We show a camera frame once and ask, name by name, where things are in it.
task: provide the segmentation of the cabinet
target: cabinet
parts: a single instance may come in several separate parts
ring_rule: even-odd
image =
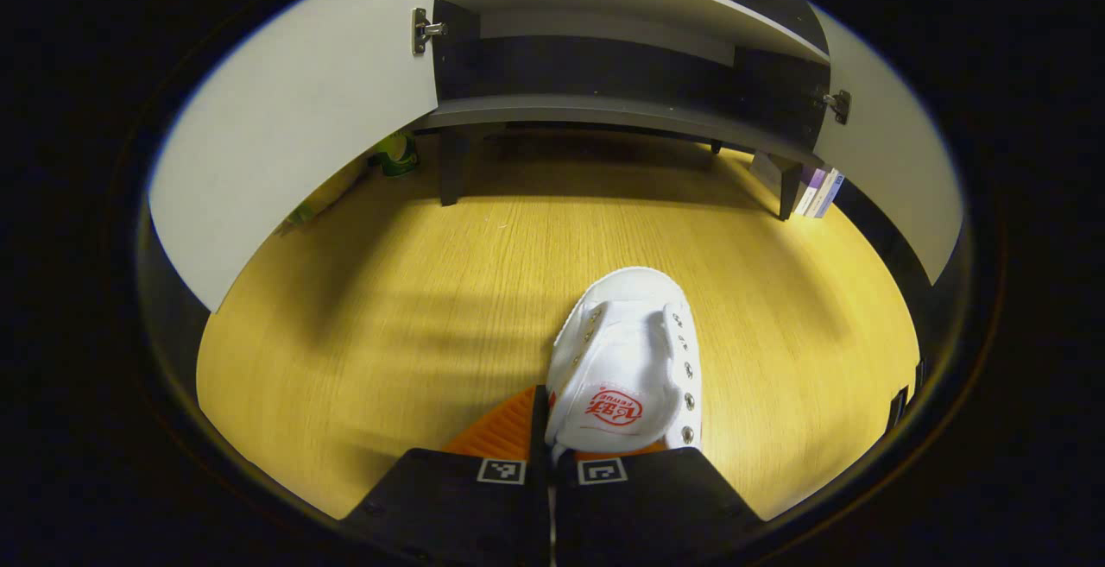
[[[415,9],[445,35],[419,41]],[[853,97],[848,125],[823,102],[840,88]],[[836,166],[933,280],[958,235],[954,170],[923,107],[802,0],[299,0],[181,108],[150,180],[155,228],[214,312],[287,212],[377,139],[514,120],[656,129]]]

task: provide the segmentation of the green can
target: green can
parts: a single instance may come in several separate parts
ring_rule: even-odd
[[[418,168],[414,135],[409,132],[396,132],[380,139],[372,150],[376,151],[376,159],[379,160],[385,177],[401,177]]]

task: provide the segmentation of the white cabinet door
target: white cabinet door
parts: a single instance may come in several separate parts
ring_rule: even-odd
[[[149,188],[154,225],[212,312],[273,229],[367,147],[438,106],[433,0],[299,0],[253,32],[182,109]]]
[[[813,155],[839,168],[895,224],[932,283],[959,238],[964,200],[950,154],[909,86],[860,36],[813,6],[830,88],[852,94],[846,125],[825,111]]]

